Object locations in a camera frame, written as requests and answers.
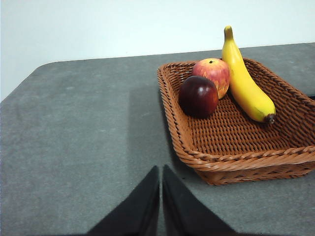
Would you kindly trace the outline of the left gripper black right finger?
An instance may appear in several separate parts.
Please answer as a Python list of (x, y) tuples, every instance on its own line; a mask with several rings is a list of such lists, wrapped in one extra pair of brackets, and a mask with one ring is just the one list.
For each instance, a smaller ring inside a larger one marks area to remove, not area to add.
[(163, 167), (162, 201), (168, 236), (237, 235), (192, 194), (168, 165)]

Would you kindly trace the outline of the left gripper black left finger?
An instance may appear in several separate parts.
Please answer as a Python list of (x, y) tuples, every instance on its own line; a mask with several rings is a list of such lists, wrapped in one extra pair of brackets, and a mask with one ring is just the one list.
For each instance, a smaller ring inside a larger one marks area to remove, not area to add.
[(159, 171), (153, 166), (134, 190), (88, 231), (90, 236), (155, 236), (159, 213)]

